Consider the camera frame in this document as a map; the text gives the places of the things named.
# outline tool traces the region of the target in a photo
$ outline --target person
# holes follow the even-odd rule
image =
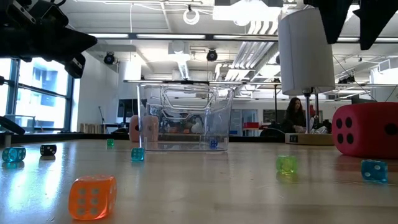
[[[305,116],[300,99],[294,97],[286,109],[284,129],[286,133],[304,133]]]

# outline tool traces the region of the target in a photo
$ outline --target table surface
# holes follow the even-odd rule
[[[68,213],[73,181],[114,175],[115,211],[84,223],[398,223],[398,161],[389,184],[363,182],[361,159],[334,147],[231,143],[228,152],[152,152],[131,162],[128,141],[56,142],[53,159],[27,144],[18,167],[3,163],[0,223],[81,223]],[[278,155],[298,159],[298,174],[277,174]]]

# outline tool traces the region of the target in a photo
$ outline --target blue die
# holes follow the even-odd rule
[[[131,149],[131,160],[132,161],[143,161],[145,158],[144,148],[133,148]]]
[[[25,159],[26,149],[24,147],[8,147],[2,152],[4,162],[20,162]]]
[[[218,141],[217,140],[211,140],[210,141],[210,149],[217,149]]]
[[[361,173],[365,180],[387,183],[388,168],[385,162],[365,160],[361,163]]]

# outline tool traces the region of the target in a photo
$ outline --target black die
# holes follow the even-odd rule
[[[57,152],[56,145],[42,145],[40,146],[40,154],[42,156],[53,156]]]

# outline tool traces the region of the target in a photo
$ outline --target orange die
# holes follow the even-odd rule
[[[116,203],[116,179],[111,175],[80,177],[69,193],[69,213],[77,220],[96,220],[109,215]]]

